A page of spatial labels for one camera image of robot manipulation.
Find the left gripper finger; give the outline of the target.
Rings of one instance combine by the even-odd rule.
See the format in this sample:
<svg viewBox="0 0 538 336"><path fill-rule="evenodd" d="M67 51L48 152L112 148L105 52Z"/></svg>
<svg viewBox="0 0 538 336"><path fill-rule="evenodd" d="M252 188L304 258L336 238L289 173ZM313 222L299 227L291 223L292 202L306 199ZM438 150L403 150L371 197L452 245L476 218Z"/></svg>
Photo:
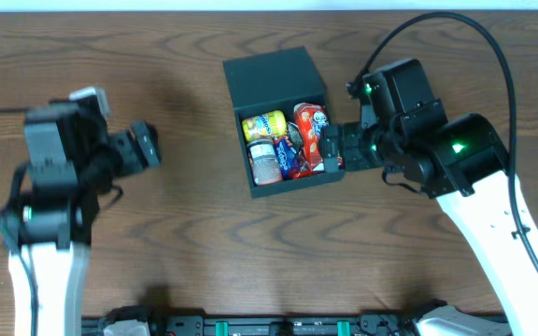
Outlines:
<svg viewBox="0 0 538 336"><path fill-rule="evenodd" d="M159 135L156 127L150 123L146 123L144 126L144 134L142 135L142 142L147 149L159 148Z"/></svg>
<svg viewBox="0 0 538 336"><path fill-rule="evenodd" d="M162 156L156 128L144 120L139 120L131 124L131 130L143 165L159 166L162 163Z"/></svg>

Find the Hello Panda biscuit box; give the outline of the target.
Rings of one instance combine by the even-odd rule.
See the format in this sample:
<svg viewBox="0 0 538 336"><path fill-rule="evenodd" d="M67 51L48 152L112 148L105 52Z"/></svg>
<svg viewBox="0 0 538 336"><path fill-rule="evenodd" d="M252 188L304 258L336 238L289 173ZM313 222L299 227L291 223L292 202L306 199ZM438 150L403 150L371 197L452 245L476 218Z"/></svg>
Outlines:
<svg viewBox="0 0 538 336"><path fill-rule="evenodd" d="M321 130L330 125L324 105L299 103L294 107L294 122L303 140L303 153L312 174L324 171L323 159L319 153Z"/></svg>

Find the red candy bag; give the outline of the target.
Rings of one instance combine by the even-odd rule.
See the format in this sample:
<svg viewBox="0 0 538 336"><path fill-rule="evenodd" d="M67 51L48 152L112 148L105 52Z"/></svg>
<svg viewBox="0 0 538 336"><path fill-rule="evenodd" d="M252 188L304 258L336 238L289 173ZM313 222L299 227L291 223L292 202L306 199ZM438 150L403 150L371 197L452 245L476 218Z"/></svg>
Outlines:
<svg viewBox="0 0 538 336"><path fill-rule="evenodd" d="M308 177L312 175L312 172L310 170L310 165L304 155L304 147L302 147L302 149L299 152L297 152L296 150L295 152L296 152L295 156L296 156L297 165L292 170L292 173L290 174L291 178L298 179L298 178Z"/></svg>

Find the small black candy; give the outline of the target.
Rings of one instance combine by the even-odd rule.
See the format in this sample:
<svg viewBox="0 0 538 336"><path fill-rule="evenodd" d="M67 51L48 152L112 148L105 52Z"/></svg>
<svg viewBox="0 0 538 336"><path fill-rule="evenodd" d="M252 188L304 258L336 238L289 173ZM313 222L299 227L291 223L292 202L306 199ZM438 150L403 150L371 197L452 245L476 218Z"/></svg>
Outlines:
<svg viewBox="0 0 538 336"><path fill-rule="evenodd" d="M294 122L288 123L288 137L293 148L299 152L304 146L304 140L298 126Z"/></svg>

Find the blue Eclipse mints box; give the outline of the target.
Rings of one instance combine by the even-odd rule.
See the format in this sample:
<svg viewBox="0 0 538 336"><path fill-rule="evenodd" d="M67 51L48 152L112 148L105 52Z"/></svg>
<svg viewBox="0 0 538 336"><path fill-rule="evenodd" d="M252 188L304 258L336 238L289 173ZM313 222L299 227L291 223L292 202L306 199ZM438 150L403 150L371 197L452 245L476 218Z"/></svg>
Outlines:
<svg viewBox="0 0 538 336"><path fill-rule="evenodd" d="M274 139L274 149L283 179L293 179L299 169L298 152L294 144L287 136L281 136Z"/></svg>

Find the yellow snack cup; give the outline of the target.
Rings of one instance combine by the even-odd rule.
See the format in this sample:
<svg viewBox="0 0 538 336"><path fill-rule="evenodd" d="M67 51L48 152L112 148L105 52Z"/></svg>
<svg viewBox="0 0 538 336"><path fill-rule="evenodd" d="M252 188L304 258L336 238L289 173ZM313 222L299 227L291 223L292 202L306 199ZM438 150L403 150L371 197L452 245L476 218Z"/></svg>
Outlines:
<svg viewBox="0 0 538 336"><path fill-rule="evenodd" d="M280 110L274 110L255 117L244 119L242 129L247 142L260 138L280 137L288 132L287 120Z"/></svg>

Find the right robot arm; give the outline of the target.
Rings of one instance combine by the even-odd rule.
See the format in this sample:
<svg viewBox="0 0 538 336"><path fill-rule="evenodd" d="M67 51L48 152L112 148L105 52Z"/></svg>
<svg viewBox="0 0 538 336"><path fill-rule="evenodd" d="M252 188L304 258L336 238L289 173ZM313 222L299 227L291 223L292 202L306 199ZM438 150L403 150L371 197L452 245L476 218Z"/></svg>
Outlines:
<svg viewBox="0 0 538 336"><path fill-rule="evenodd" d="M379 168L437 201L476 255L515 335L538 335L538 228L512 155L487 119L449 121L438 100L391 113L368 105L373 122L322 128L327 170Z"/></svg>

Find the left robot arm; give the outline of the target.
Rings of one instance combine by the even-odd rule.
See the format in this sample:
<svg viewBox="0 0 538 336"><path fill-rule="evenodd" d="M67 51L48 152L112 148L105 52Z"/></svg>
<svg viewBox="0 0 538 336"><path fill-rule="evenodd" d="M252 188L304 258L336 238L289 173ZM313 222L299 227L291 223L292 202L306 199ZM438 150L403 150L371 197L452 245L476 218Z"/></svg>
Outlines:
<svg viewBox="0 0 538 336"><path fill-rule="evenodd" d="M103 122L29 121L24 135L30 160L0 212L11 235L14 332L79 335L98 198L160 164L158 134L140 120L120 133Z"/></svg>

